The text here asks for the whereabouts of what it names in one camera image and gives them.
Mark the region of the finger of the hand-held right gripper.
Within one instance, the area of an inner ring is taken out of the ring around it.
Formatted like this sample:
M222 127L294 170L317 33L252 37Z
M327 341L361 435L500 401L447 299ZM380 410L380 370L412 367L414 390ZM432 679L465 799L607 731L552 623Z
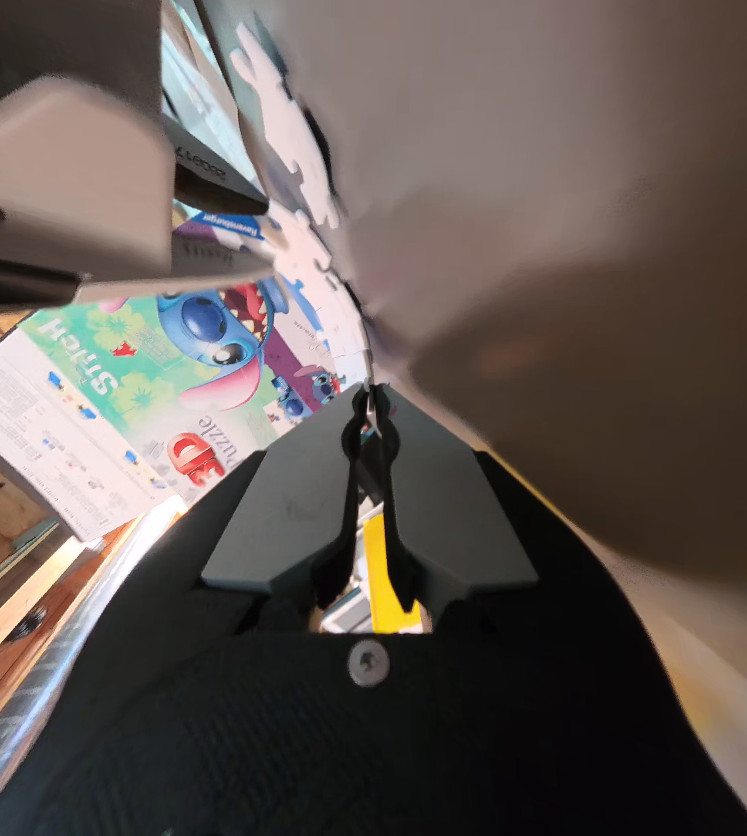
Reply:
M254 283L270 276L274 266L257 256L237 256L232 273L159 277L124 281L86 281L78 289L78 304L109 302L115 299L148 297L164 293L234 287Z
M85 277L175 277L176 157L149 119L96 87L43 77L0 99L0 262Z

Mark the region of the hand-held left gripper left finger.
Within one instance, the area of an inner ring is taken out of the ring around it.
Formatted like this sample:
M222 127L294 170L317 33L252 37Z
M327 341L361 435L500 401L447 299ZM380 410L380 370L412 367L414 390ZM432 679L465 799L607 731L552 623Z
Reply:
M202 570L216 589L326 609L352 573L368 390L354 384L264 454Z

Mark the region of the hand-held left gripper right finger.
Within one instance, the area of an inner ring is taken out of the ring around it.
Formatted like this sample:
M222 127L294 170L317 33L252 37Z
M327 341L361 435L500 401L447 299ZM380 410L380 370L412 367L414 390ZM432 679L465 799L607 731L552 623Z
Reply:
M372 388L389 581L409 612L539 582L476 452L391 386Z

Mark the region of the white assembled puzzle section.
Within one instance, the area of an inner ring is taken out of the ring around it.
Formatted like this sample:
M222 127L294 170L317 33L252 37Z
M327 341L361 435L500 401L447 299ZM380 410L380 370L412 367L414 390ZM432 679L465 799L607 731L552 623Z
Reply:
M330 351L337 375L348 385L372 389L368 335L357 302L333 268L325 234L335 232L339 212L325 155L304 110L286 88L284 75L246 23L235 29L232 69L256 99L246 124L253 161L269 196L268 217L275 270L303 295Z

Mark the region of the printed puzzle box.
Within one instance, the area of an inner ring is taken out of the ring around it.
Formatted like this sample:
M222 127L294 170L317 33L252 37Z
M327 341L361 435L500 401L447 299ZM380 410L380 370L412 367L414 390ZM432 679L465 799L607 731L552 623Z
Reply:
M305 211L191 211L190 244L271 260L250 282L35 312L0 343L0 459L78 538L194 505L348 385L331 255Z

